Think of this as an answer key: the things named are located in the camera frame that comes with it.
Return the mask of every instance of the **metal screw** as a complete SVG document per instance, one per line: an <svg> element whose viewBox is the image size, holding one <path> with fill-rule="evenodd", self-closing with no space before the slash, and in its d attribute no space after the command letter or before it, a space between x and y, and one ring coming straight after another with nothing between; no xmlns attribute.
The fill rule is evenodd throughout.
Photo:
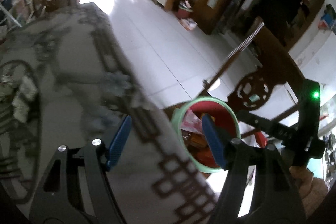
<svg viewBox="0 0 336 224"><path fill-rule="evenodd" d="M101 144L101 139L94 139L94 140L92 141L92 144L93 144L94 146L98 146L98 145L100 145L100 144Z"/></svg>
<svg viewBox="0 0 336 224"><path fill-rule="evenodd" d="M274 150L276 150L276 147L273 144L269 144L269 145L267 145L267 149L271 150L271 151L274 151Z"/></svg>
<svg viewBox="0 0 336 224"><path fill-rule="evenodd" d="M63 152L63 151L65 151L67 149L67 147L65 146L65 145L60 145L59 147L58 147L58 151L59 152Z"/></svg>
<svg viewBox="0 0 336 224"><path fill-rule="evenodd" d="M240 143L241 143L241 139L233 138L233 139L231 140L231 143L233 143L233 144L240 144Z"/></svg>

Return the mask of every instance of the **snack package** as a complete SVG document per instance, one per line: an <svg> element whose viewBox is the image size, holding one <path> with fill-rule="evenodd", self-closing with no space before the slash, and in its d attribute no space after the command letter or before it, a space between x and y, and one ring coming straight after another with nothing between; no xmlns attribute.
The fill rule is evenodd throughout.
<svg viewBox="0 0 336 224"><path fill-rule="evenodd" d="M181 129L193 133L203 134L202 121L191 109L188 109L181 124Z"/></svg>
<svg viewBox="0 0 336 224"><path fill-rule="evenodd" d="M196 148L206 148L208 143L204 135L191 133L190 145Z"/></svg>
<svg viewBox="0 0 336 224"><path fill-rule="evenodd" d="M181 130L182 132L182 138L184 141L185 146L187 147L188 145L190 145L190 140L191 140L191 132L185 131L185 130Z"/></svg>
<svg viewBox="0 0 336 224"><path fill-rule="evenodd" d="M212 168L219 167L219 165L215 162L215 159L213 158L213 155L209 147L204 148L201 151L199 151L196 154L195 159L205 166L212 167Z"/></svg>

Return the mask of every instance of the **white tile floor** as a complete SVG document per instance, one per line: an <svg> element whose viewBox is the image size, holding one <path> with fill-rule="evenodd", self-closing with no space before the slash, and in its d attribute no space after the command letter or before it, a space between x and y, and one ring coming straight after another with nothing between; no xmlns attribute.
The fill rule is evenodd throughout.
<svg viewBox="0 0 336 224"><path fill-rule="evenodd" d="M89 1L110 16L115 36L138 80L159 107L194 98L202 89L202 80L214 75L232 50L219 35L205 35L199 28L186 31L172 13L151 0L81 3ZM237 61L212 95L225 100L238 80L253 70Z"/></svg>

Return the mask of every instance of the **blue gripper pad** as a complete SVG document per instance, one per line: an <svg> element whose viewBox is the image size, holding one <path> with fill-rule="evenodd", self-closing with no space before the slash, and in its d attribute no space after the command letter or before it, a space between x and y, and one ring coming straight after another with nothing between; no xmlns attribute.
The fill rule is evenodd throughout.
<svg viewBox="0 0 336 224"><path fill-rule="evenodd" d="M126 116L118 132L113 138L113 141L111 142L108 152L106 154L107 171L110 171L113 167L117 165L131 129L132 129L132 118L130 116Z"/></svg>
<svg viewBox="0 0 336 224"><path fill-rule="evenodd" d="M218 128L209 114L202 117L202 129L215 162L225 170L228 161L225 159L224 150L226 141L232 139L230 134L225 129Z"/></svg>

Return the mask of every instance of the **green led light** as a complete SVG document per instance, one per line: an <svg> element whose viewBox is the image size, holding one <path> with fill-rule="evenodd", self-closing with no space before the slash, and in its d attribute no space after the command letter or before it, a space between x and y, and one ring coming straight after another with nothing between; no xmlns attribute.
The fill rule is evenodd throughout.
<svg viewBox="0 0 336 224"><path fill-rule="evenodd" d="M314 97L315 99L320 98L320 93L317 92L317 91L315 91L315 92L313 93L313 97Z"/></svg>

